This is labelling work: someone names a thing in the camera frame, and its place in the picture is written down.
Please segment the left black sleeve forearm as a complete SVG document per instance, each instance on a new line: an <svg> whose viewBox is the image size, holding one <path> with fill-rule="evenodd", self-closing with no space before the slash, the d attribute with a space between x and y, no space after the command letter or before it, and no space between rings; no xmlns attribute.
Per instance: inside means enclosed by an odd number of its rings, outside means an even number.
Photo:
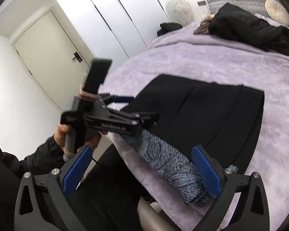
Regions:
<svg viewBox="0 0 289 231"><path fill-rule="evenodd" d="M14 228L15 203L23 175L43 175L60 168L64 164L63 154L53 136L21 161L0 148L0 230Z"/></svg>

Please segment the person left hand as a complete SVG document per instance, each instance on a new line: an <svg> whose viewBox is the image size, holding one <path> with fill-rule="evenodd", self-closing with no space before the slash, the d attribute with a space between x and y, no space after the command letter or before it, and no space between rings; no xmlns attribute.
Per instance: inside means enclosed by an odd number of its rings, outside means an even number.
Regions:
<svg viewBox="0 0 289 231"><path fill-rule="evenodd" d="M67 149L65 148L66 134L69 133L69 131L70 126L59 124L54 134L55 142L60 146L60 148L66 155L71 155L71 152L67 151ZM91 139L89 139L85 143L85 145L89 146L91 150L94 151L94 149L98 147L101 138L102 138L101 133L97 132Z"/></svg>

